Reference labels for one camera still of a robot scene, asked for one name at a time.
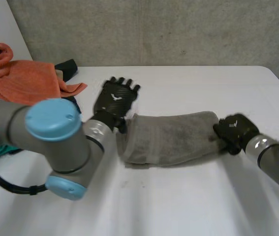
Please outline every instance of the red towel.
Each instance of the red towel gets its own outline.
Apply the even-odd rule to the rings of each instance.
[[[52,63],[16,60],[11,48],[0,43],[0,99],[26,105],[48,98],[79,94],[87,85],[66,85]]]

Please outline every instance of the wall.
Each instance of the wall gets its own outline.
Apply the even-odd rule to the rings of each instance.
[[[279,0],[8,0],[33,59],[261,65],[279,77]]]
[[[0,0],[0,43],[8,44],[15,60],[32,60],[6,0]]]

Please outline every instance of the table surface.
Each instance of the table surface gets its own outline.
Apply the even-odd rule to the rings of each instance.
[[[134,110],[171,116],[241,112],[279,140],[279,80],[260,66],[80,67],[69,83],[83,121],[104,80],[132,78],[142,86]],[[23,151],[0,159],[0,175],[30,186],[44,183],[43,156]],[[0,188],[0,236],[278,236],[279,187],[243,153],[172,168],[125,167],[112,146],[85,197],[77,202],[49,191],[14,195]]]

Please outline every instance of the robotic hand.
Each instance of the robotic hand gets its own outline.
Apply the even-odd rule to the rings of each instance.
[[[242,114],[221,119],[213,128],[227,143],[227,150],[231,155],[236,155],[243,149],[251,161],[279,184],[279,142],[261,134]]]
[[[41,153],[53,171],[44,185],[24,188],[0,177],[0,186],[18,194],[35,195],[49,189],[70,200],[83,197],[100,164],[114,127],[126,132],[124,117],[140,89],[114,77],[106,81],[94,105],[94,116],[82,123],[75,106],[49,99],[25,106],[0,100],[0,145]]]
[[[118,128],[121,133],[126,133],[124,117],[140,89],[139,85],[131,89],[132,80],[129,79],[123,84],[124,80],[123,77],[118,80],[112,77],[110,81],[106,81],[93,107],[94,119],[104,121],[111,130],[114,127]]]

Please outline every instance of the gray towel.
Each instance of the gray towel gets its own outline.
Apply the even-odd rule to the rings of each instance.
[[[181,164],[225,147],[213,130],[218,117],[199,112],[172,117],[146,117],[137,114],[127,121],[127,134],[117,135],[117,148],[123,161],[162,166]]]

